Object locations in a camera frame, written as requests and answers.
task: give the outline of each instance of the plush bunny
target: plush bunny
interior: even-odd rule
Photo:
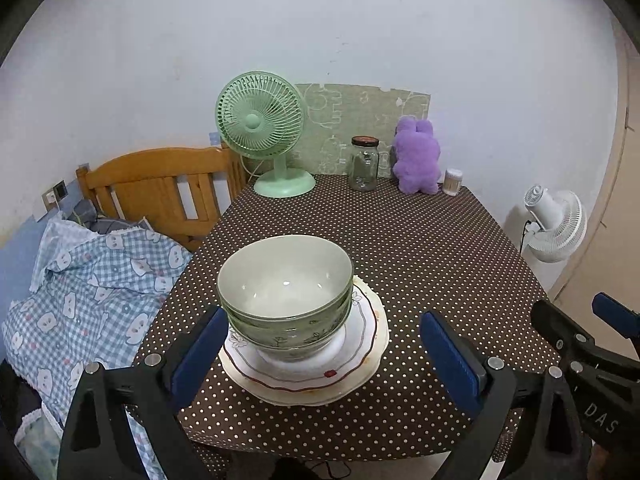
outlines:
[[[398,161],[393,172],[398,177],[400,191],[435,195],[440,178],[440,145],[433,138],[431,122],[427,119],[416,121],[411,116],[400,117],[394,148]]]

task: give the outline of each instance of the bed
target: bed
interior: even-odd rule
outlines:
[[[62,434],[88,362],[97,360],[107,368],[131,364],[166,294],[188,264],[189,251],[197,249],[221,216],[213,183],[219,173],[226,174],[233,200],[246,184],[246,174],[226,146],[146,150],[93,171],[78,169],[85,199],[107,217],[135,225],[97,234],[60,216],[47,224],[31,295],[16,298],[2,324],[7,359],[0,368],[0,473],[34,478],[12,440],[44,419]],[[182,188],[188,186],[194,214],[185,208],[181,182]],[[142,219],[151,229],[136,224]],[[31,418],[20,423],[19,410],[31,410]],[[132,419],[130,423],[150,478],[162,479],[143,428]],[[198,453],[206,462],[218,460],[206,449]],[[34,466],[40,478],[50,478],[47,471],[51,465],[55,471],[56,460],[57,455],[44,465],[45,473],[38,470],[42,464]]]

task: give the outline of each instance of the silver bolt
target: silver bolt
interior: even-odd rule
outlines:
[[[162,361],[160,354],[149,354],[145,357],[145,365],[147,366],[156,366],[160,361]]]
[[[504,368],[504,361],[499,357],[489,357],[486,363],[489,365],[489,368],[493,368],[494,370],[502,370]]]
[[[559,379],[560,377],[562,377],[562,370],[557,366],[550,366],[549,375],[553,378]]]
[[[96,362],[91,362],[84,367],[84,371],[88,374],[95,374],[100,369],[100,365]]]
[[[571,370],[573,370],[577,374],[581,373],[583,370],[582,363],[579,363],[578,361],[571,361],[570,366],[571,366]]]

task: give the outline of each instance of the fan stand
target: fan stand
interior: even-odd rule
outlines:
[[[284,153],[273,159],[273,169],[258,177],[254,191],[258,195],[269,198],[286,198],[311,191],[316,180],[305,170],[287,168],[287,157]]]

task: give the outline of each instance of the fan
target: fan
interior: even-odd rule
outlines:
[[[526,227],[529,234],[522,250],[528,246],[537,259],[550,264],[571,256],[587,232],[587,218],[577,195],[571,191],[552,194],[536,184],[524,195],[524,205],[536,222]]]
[[[262,196],[306,193],[316,181],[304,170],[287,168],[286,153],[305,124],[303,98],[295,86],[269,72],[247,72],[231,80],[216,103],[216,124],[228,146],[247,158],[273,159],[273,170],[255,182]]]

